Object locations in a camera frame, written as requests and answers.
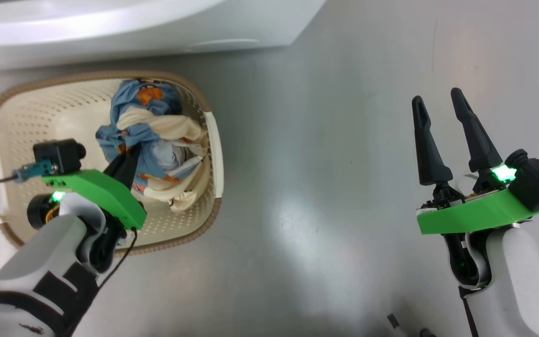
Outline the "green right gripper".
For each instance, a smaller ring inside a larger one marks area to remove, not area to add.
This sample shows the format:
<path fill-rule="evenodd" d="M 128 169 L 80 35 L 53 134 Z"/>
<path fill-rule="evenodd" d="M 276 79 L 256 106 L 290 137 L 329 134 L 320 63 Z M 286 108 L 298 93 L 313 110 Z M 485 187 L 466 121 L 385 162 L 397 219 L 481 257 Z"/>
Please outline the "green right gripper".
<path fill-rule="evenodd" d="M 451 89 L 451 99 L 457 120 L 466 135 L 472 173 L 479 171 L 476 190 L 465 196 L 448 181 L 451 169 L 445 166 L 431 133 L 431 119 L 421 96 L 411 101 L 419 183 L 435 185 L 433 200 L 417 209 L 417 222 L 422 234 L 470 233 L 502 227 L 532 218 L 539 211 L 529 211 L 511 194 L 507 184 L 514 177 L 500 179 L 496 170 L 502 158 L 481 121 L 473 112 L 463 92 Z"/>

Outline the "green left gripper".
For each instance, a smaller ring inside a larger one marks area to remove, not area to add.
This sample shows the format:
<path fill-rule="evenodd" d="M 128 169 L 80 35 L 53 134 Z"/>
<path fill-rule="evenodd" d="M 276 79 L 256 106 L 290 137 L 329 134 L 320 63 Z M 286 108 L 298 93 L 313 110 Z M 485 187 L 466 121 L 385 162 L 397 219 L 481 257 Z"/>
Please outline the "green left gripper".
<path fill-rule="evenodd" d="M 103 172 L 79 170 L 43 176 L 54 192 L 41 196 L 41 226 L 73 215 L 84 223 L 88 237 L 113 247 L 128 232 L 141 230 L 147 212 L 130 190 L 140 153 L 141 147 L 123 151 Z"/>

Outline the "blue and cream cartoon garment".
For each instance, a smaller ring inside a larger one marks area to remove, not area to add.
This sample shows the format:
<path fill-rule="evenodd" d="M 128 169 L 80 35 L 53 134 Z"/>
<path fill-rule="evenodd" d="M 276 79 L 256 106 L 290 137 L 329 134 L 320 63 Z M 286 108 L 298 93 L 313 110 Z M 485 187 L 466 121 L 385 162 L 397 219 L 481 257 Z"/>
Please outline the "blue and cream cartoon garment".
<path fill-rule="evenodd" d="M 132 189 L 169 204 L 174 213 L 191 208 L 211 177 L 208 134 L 184 115 L 178 92 L 159 81 L 128 80 L 111 99 L 110 122 L 95 133 L 108 162 L 139 146 Z"/>

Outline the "white front-load washing machine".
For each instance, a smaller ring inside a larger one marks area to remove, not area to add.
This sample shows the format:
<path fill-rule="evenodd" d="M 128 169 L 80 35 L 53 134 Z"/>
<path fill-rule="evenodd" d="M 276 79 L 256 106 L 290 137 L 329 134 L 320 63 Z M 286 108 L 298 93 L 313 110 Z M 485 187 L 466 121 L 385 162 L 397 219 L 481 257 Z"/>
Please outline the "white front-load washing machine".
<path fill-rule="evenodd" d="M 291 45 L 327 0 L 0 0 L 0 71 L 187 54 L 203 41 Z"/>

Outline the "cream laundry basket brown rim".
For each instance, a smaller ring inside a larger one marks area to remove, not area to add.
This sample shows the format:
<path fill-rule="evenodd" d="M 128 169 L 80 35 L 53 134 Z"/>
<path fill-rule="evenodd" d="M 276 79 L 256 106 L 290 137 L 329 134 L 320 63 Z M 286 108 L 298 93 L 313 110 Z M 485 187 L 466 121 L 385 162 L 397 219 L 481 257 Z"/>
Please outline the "cream laundry basket brown rim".
<path fill-rule="evenodd" d="M 207 129 L 211 173 L 207 189 L 186 212 L 144 201 L 147 220 L 132 256 L 162 251 L 199 238 L 215 222 L 222 204 L 223 152 L 211 105 L 187 79 L 164 71 L 116 70 L 66 75 L 15 86 L 0 94 L 0 178 L 34 160 L 32 147 L 47 140 L 73 138 L 87 149 L 84 169 L 103 170 L 106 160 L 95 132 L 109 123 L 111 99 L 129 79 L 158 80 L 178 93 L 184 114 Z"/>

